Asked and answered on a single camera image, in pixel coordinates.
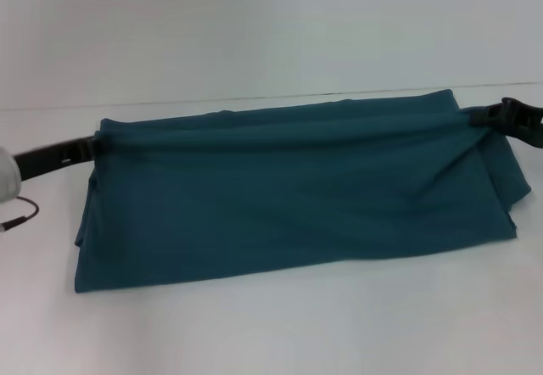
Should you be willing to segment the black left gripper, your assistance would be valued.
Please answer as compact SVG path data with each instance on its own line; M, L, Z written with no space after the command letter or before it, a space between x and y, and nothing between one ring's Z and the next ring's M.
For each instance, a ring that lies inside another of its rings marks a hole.
M26 181L65 167L94 161L101 149L102 143L98 137L80 137L16 154L14 160L21 180Z

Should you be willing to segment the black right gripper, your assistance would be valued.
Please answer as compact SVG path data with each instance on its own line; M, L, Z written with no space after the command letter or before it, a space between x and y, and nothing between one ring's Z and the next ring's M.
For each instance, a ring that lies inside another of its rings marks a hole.
M542 148L542 108L515 98L503 98L499 104L468 109L469 124L491 127L532 147Z

